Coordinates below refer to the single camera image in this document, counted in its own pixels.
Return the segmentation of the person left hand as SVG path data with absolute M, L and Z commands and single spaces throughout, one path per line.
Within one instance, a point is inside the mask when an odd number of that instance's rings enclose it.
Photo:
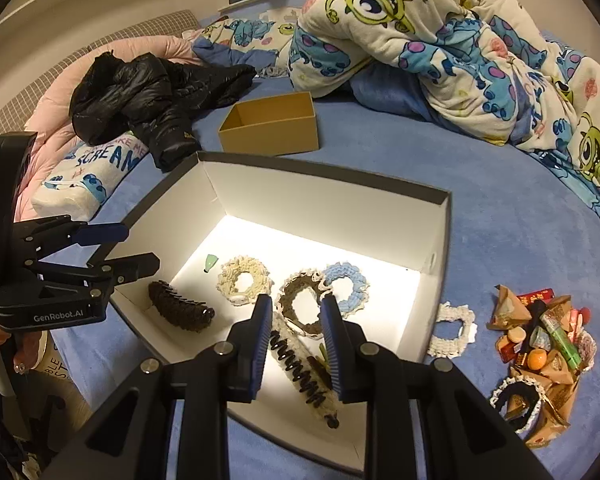
M 0 328 L 0 356 L 12 359 L 16 372 L 31 370 L 38 361 L 41 332 L 9 334 Z

